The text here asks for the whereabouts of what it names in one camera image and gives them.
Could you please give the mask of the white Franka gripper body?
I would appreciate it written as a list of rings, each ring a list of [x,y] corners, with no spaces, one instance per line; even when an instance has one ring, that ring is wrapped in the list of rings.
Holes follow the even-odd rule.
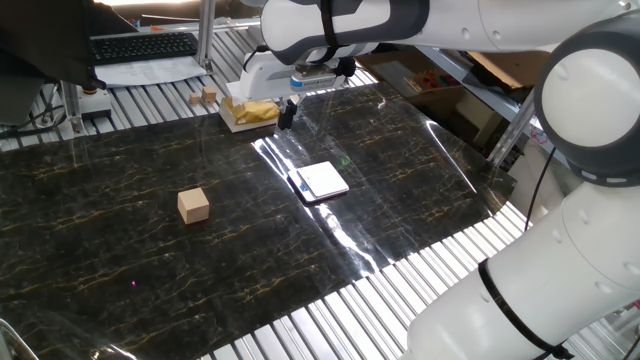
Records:
[[[338,66],[336,59],[321,65],[284,65],[270,51],[248,54],[240,76],[240,93],[247,100],[267,100],[336,89],[347,79],[336,73]]]

